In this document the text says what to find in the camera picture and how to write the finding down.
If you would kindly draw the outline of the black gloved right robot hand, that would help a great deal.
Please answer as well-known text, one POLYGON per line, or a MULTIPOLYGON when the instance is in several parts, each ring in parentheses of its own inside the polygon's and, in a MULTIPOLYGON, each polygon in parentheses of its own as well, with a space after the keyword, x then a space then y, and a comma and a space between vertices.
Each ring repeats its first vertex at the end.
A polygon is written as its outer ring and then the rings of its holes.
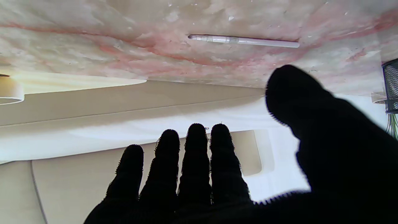
POLYGON ((141 192, 144 152, 131 145, 106 196, 84 223, 397 223, 396 139, 293 65, 273 71, 265 99, 270 115, 299 140, 296 158, 309 191, 254 202, 227 126, 213 126, 208 146, 205 127, 194 123, 187 132, 179 183, 179 136, 167 129, 141 192))

